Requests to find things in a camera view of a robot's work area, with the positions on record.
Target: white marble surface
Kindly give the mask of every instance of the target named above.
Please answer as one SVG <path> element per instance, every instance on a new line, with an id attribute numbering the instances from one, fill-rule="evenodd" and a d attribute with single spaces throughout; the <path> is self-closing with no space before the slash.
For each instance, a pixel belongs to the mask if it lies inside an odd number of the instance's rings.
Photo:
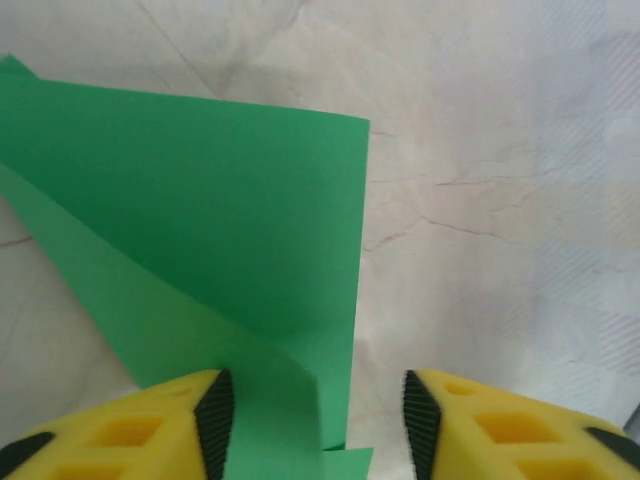
<path id="1" fill-rule="evenodd" d="M 635 0 L 3 0 L 39 76 L 372 120 L 351 446 L 408 479 L 402 371 L 618 424 L 640 400 Z M 134 386 L 0 203 L 0 443 Z"/>

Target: yellow plastic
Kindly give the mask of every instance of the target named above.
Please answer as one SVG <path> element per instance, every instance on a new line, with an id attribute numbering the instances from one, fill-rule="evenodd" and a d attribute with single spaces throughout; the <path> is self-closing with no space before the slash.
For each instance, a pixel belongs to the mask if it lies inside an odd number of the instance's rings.
<path id="1" fill-rule="evenodd" d="M 416 371 L 442 417 L 431 480 L 638 480 L 584 429 L 589 415 L 433 370 Z"/>
<path id="2" fill-rule="evenodd" d="M 187 375 L 28 435 L 56 437 L 7 480 L 205 480 L 193 410 L 219 372 Z"/>

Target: rectangular hole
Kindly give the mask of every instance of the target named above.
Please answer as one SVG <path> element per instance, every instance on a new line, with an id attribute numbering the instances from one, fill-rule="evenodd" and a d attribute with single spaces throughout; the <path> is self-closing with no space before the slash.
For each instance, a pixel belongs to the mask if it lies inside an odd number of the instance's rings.
<path id="1" fill-rule="evenodd" d="M 54 480 L 118 480 L 125 468 L 120 465 L 65 465 Z"/>
<path id="2" fill-rule="evenodd" d="M 141 447 L 160 427 L 159 417 L 122 417 L 102 425 L 89 441 L 91 447 Z"/>
<path id="3" fill-rule="evenodd" d="M 585 459 L 519 460 L 527 480 L 613 480 Z"/>
<path id="4" fill-rule="evenodd" d="M 481 413 L 475 420 L 495 443 L 558 441 L 558 436 L 546 424 L 527 413 Z"/>

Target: green paper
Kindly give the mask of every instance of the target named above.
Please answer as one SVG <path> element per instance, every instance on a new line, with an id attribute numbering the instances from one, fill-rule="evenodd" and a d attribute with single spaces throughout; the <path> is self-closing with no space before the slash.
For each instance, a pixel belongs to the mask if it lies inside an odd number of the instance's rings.
<path id="1" fill-rule="evenodd" d="M 345 439 L 367 123 L 17 76 L 0 109 L 0 192 L 136 381 L 231 368 L 225 478 L 324 478 L 321 447 Z"/>
<path id="2" fill-rule="evenodd" d="M 372 455 L 371 448 L 325 452 L 327 480 L 367 480 Z"/>

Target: black rubber pad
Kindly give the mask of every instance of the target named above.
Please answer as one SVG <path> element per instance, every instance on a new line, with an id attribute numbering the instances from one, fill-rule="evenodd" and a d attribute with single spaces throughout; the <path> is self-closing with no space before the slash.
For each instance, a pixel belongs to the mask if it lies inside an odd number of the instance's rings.
<path id="1" fill-rule="evenodd" d="M 438 448 L 442 411 L 411 370 L 405 375 L 403 413 L 416 480 L 430 480 Z"/>
<path id="2" fill-rule="evenodd" d="M 222 480 L 234 407 L 231 372 L 222 370 L 194 410 L 208 480 Z"/>
<path id="3" fill-rule="evenodd" d="M 8 477 L 11 472 L 38 453 L 55 435 L 42 432 L 10 443 L 0 450 L 0 479 Z"/>
<path id="4" fill-rule="evenodd" d="M 602 445 L 640 472 L 640 445 L 629 437 L 623 437 L 596 427 L 587 428 L 586 430 Z"/>

